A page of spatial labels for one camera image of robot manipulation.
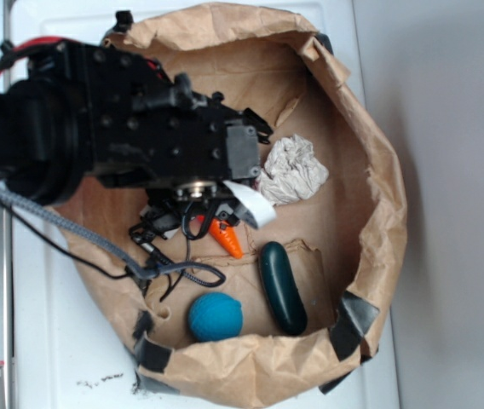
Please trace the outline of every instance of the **paper bag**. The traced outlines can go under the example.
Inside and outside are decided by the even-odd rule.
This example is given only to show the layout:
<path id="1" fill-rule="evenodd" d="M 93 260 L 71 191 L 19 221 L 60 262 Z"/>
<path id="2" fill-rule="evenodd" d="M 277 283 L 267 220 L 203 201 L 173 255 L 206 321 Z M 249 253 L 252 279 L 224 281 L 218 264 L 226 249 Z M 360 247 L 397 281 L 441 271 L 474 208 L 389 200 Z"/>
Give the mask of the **paper bag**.
<path id="1" fill-rule="evenodd" d="M 208 3 L 136 23 L 114 46 L 158 58 L 172 78 L 186 72 L 193 88 L 221 91 L 235 109 L 251 107 L 274 127 L 272 142 L 294 133 L 311 140 L 330 178 L 308 200 L 277 207 L 259 231 L 236 228 L 245 256 L 227 256 L 215 240 L 194 242 L 199 260 L 228 277 L 225 291 L 242 300 L 240 337 L 197 343 L 186 315 L 205 293 L 188 280 L 160 302 L 167 283 L 147 294 L 131 279 L 112 281 L 78 265 L 89 290 L 124 345 L 135 355 L 143 388 L 192 395 L 238 407 L 264 407 L 320 386 L 327 392 L 372 357 L 394 295 L 406 244 L 406 197 L 394 150 L 345 81 L 348 70 L 316 38 L 301 15 Z M 262 160 L 270 147 L 261 146 Z M 59 211 L 103 234 L 144 263 L 127 234 L 146 194 L 106 190 L 86 180 Z M 123 265 L 66 234 L 76 254 L 113 274 Z M 266 304 L 256 267 L 268 241 L 286 245 L 310 325 L 282 335 Z M 179 233 L 154 245 L 185 257 Z"/>

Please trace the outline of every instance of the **crumpled paper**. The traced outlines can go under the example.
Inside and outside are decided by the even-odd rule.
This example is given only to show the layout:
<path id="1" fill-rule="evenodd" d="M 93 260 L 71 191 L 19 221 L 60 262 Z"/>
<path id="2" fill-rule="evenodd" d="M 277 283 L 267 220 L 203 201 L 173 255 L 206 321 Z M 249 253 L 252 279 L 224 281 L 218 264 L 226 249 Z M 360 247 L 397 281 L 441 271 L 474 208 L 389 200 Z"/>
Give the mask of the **crumpled paper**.
<path id="1" fill-rule="evenodd" d="M 310 199 L 329 177 L 314 156 L 311 141 L 295 134 L 274 143 L 257 179 L 259 192 L 272 205 Z"/>

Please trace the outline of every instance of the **green toy cucumber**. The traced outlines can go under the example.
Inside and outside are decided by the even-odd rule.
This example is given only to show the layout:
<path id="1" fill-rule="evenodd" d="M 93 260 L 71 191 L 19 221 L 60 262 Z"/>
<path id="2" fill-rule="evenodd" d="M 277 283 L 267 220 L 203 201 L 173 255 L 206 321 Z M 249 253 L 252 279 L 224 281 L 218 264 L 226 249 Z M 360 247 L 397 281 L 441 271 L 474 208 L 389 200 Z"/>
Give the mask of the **green toy cucumber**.
<path id="1" fill-rule="evenodd" d="M 259 267 L 268 303 L 280 328 L 289 335 L 301 335 L 308 318 L 284 246 L 275 241 L 266 243 Z"/>

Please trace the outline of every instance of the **blue rubber ball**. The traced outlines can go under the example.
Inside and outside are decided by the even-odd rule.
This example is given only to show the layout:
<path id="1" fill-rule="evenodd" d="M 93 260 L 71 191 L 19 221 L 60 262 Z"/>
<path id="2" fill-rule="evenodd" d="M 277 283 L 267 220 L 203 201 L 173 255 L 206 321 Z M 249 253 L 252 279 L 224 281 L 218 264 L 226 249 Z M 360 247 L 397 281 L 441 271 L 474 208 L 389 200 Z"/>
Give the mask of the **blue rubber ball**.
<path id="1" fill-rule="evenodd" d="M 240 301 L 221 292 L 197 298 L 189 310 L 189 327 L 202 343 L 238 336 L 243 321 Z"/>

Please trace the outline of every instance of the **gray braided cable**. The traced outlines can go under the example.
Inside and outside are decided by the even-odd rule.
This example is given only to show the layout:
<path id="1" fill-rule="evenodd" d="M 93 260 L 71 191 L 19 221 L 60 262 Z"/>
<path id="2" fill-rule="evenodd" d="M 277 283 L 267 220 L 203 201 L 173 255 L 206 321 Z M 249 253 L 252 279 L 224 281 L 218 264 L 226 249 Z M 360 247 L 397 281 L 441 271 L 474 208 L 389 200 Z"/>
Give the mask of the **gray braided cable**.
<path id="1" fill-rule="evenodd" d="M 20 207 L 22 210 L 26 210 L 44 221 L 54 224 L 58 228 L 74 233 L 77 236 L 94 243 L 103 250 L 123 260 L 132 273 L 140 279 L 152 279 L 157 275 L 157 272 L 145 270 L 140 267 L 132 257 L 108 239 L 101 237 L 99 234 L 88 230 L 65 217 L 56 215 L 52 211 L 44 209 L 40 204 L 32 202 L 30 199 L 0 188 L 0 202 L 4 205 Z"/>

